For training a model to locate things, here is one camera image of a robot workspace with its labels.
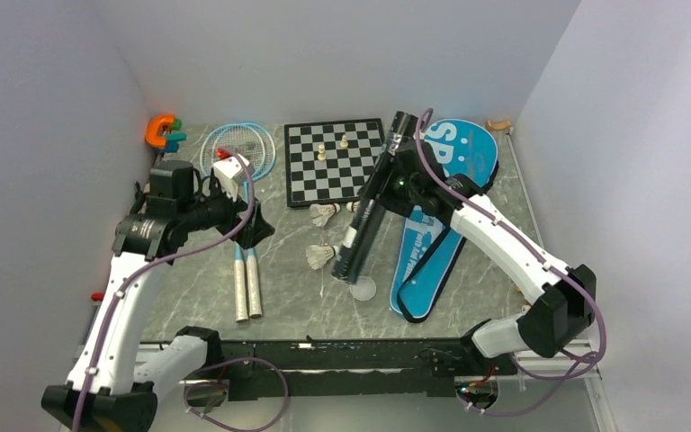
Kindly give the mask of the white shuttlecock front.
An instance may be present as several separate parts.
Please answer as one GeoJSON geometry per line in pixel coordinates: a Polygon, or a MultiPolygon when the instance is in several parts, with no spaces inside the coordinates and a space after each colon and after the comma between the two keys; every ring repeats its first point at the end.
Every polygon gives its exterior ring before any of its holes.
{"type": "Polygon", "coordinates": [[[310,245],[305,249],[307,263],[312,270],[319,270],[333,259],[339,250],[339,245],[310,245]]]}

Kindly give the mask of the blue badminton racket left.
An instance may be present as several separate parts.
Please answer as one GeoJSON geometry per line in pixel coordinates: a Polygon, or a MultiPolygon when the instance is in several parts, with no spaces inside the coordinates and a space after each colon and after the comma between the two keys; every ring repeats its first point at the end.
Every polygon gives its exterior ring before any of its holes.
{"type": "MultiPolygon", "coordinates": [[[[260,133],[248,123],[231,123],[212,131],[201,146],[199,169],[203,176],[210,174],[213,165],[221,160],[217,151],[229,149],[243,157],[252,173],[262,167],[266,150],[260,133]]],[[[235,244],[234,260],[235,318],[237,323],[249,320],[247,307],[246,266],[242,247],[235,244]]]]}

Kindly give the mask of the blue racket cover bag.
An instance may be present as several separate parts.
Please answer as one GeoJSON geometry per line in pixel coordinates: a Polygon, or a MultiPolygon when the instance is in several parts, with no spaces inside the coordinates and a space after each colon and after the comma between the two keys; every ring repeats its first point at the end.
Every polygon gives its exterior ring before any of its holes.
{"type": "MultiPolygon", "coordinates": [[[[449,176],[467,175],[488,191],[498,172],[498,146],[480,125],[459,119],[434,122],[426,130],[436,160],[449,176]]],[[[390,307],[410,323],[428,317],[462,252],[465,238],[416,206],[405,219],[390,307]]]]}

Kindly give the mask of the white chess piece left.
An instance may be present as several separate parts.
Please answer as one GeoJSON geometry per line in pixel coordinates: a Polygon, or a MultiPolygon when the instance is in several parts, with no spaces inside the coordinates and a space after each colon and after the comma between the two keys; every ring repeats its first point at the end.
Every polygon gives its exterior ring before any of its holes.
{"type": "Polygon", "coordinates": [[[325,144],[319,144],[317,159],[319,161],[325,161],[327,159],[327,149],[325,144]]]}

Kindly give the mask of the clear plastic tube lid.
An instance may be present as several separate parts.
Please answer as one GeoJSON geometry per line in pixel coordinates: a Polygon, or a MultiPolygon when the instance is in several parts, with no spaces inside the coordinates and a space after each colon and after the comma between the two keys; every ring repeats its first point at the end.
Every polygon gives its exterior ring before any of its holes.
{"type": "Polygon", "coordinates": [[[349,285],[349,290],[359,302],[371,300],[377,292],[375,281],[368,276],[359,276],[354,283],[349,285]]]}

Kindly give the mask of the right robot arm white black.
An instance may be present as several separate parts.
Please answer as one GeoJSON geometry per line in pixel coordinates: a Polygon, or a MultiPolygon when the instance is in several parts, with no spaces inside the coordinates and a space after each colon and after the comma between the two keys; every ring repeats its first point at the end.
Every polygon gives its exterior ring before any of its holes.
{"type": "Polygon", "coordinates": [[[384,150],[363,189],[368,209],[402,216],[420,206],[472,242],[519,286],[529,310],[488,319],[461,338],[460,361],[480,374],[498,356],[521,351],[552,358],[592,325],[597,277],[587,265],[570,266],[514,226],[465,175],[443,175],[427,143],[384,150]]]}

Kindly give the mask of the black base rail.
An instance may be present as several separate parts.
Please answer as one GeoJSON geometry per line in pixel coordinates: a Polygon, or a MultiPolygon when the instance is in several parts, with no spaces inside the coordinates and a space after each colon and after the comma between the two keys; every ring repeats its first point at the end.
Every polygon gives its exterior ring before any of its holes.
{"type": "Polygon", "coordinates": [[[389,339],[230,340],[221,342],[229,366],[190,373],[190,382],[221,379],[230,401],[254,401],[289,393],[349,396],[422,393],[453,397],[457,386],[514,377],[507,355],[472,356],[457,337],[389,339]]]}

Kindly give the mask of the black shuttlecock tube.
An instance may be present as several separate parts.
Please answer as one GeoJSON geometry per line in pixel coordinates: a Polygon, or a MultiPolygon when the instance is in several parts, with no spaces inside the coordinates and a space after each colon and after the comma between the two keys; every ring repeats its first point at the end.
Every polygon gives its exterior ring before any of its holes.
{"type": "MultiPolygon", "coordinates": [[[[415,143],[417,116],[407,112],[396,112],[390,130],[385,135],[380,155],[393,150],[402,143],[415,143]]],[[[348,225],[331,275],[337,280],[353,284],[363,271],[371,252],[386,211],[377,201],[377,157],[374,170],[359,192],[360,208],[348,225]]]]}

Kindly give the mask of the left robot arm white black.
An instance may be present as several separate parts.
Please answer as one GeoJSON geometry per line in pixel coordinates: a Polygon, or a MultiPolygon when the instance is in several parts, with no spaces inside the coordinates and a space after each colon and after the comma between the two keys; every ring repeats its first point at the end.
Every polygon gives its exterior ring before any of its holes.
{"type": "Polygon", "coordinates": [[[41,406],[72,431],[146,431],[159,402],[183,379],[209,378],[226,367],[220,334],[187,326],[148,361],[139,344],[152,303],[184,244],[198,231],[251,248],[274,233],[261,204],[243,186],[254,168],[240,155],[218,161],[207,176],[193,164],[153,166],[147,185],[118,223],[108,284],[75,365],[62,384],[48,386],[41,406]]]}

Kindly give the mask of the black white chessboard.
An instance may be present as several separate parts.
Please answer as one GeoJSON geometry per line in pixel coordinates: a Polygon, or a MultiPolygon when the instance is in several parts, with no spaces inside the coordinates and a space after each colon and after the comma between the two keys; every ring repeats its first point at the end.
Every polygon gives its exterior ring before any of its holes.
{"type": "Polygon", "coordinates": [[[379,118],[292,123],[283,126],[286,201],[290,208],[347,203],[359,198],[384,141],[379,118]],[[348,148],[339,141],[345,134],[348,148]],[[327,159],[317,159],[325,144],[327,159]]]}

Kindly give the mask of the small wooden piece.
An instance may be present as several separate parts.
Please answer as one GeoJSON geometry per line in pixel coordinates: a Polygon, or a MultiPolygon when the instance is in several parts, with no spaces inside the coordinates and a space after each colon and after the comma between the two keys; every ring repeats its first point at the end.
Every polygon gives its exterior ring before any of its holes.
{"type": "Polygon", "coordinates": [[[505,119],[502,121],[486,121],[486,129],[488,131],[504,131],[504,132],[510,132],[512,129],[512,122],[509,119],[505,119]]]}

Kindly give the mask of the orange green toy blocks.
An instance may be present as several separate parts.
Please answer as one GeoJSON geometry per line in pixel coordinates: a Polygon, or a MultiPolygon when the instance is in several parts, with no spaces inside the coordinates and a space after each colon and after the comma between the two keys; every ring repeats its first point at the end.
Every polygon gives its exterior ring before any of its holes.
{"type": "Polygon", "coordinates": [[[148,124],[145,141],[158,154],[176,153],[186,140],[182,126],[182,121],[173,114],[159,115],[148,124]]]}

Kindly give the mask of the white shuttlecock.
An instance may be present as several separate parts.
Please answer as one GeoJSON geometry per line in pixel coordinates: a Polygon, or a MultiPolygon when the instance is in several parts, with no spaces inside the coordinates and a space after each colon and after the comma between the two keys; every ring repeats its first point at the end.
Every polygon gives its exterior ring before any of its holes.
{"type": "Polygon", "coordinates": [[[309,210],[312,224],[315,227],[323,228],[334,215],[341,211],[341,207],[338,203],[314,203],[309,207],[309,210]]]}
{"type": "Polygon", "coordinates": [[[312,270],[319,270],[333,259],[339,250],[339,245],[310,245],[305,249],[307,263],[312,270]]]}
{"type": "Polygon", "coordinates": [[[357,211],[359,210],[359,208],[360,208],[360,203],[359,203],[358,201],[356,201],[356,202],[350,202],[350,203],[348,202],[348,203],[346,204],[346,209],[347,209],[349,212],[357,212],[357,211]]]}

